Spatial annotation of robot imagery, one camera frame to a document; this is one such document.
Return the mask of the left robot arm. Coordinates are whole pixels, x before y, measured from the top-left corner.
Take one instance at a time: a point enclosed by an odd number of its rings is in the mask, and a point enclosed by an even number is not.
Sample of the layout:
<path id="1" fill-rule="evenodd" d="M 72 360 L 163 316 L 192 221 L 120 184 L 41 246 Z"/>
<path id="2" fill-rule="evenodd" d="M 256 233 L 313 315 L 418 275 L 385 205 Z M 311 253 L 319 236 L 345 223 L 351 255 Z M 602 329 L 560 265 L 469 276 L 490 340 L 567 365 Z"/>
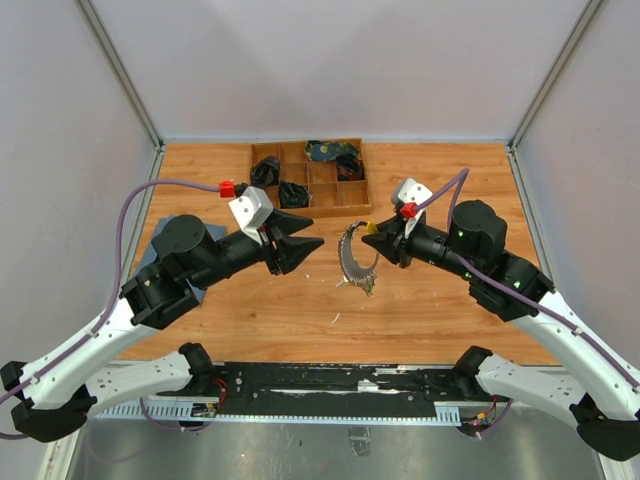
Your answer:
<path id="1" fill-rule="evenodd" d="M 294 271 L 324 243 L 299 236 L 312 224 L 310 218 L 275 210 L 258 227 L 258 239 L 242 231 L 214 239 L 197 216 L 171 219 L 151 241 L 155 260 L 121 287 L 114 305 L 41 359 L 2 367 L 4 396 L 18 400 L 11 410 L 10 439 L 48 443 L 123 402 L 156 393 L 207 393 L 216 373 L 199 343 L 122 370 L 107 365 L 197 308 L 197 291 L 259 263 L 273 275 Z"/>

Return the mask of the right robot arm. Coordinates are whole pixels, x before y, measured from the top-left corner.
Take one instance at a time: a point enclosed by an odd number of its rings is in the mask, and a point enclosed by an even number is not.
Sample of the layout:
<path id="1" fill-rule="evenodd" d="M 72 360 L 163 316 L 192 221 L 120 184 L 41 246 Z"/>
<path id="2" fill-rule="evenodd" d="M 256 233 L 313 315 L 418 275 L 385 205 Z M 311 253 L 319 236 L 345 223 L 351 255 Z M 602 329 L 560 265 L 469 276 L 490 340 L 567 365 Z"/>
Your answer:
<path id="1" fill-rule="evenodd" d="M 452 377 L 460 397 L 486 392 L 524 403 L 574 428 L 612 460 L 637 456 L 638 369 L 606 346 L 541 270 L 506 250 L 506 233 L 494 209 L 474 200 L 453 209 L 448 231 L 409 217 L 402 207 L 362 241 L 400 267 L 417 259 L 460 276 L 480 307 L 534 338 L 567 373 L 552 377 L 472 346 Z"/>

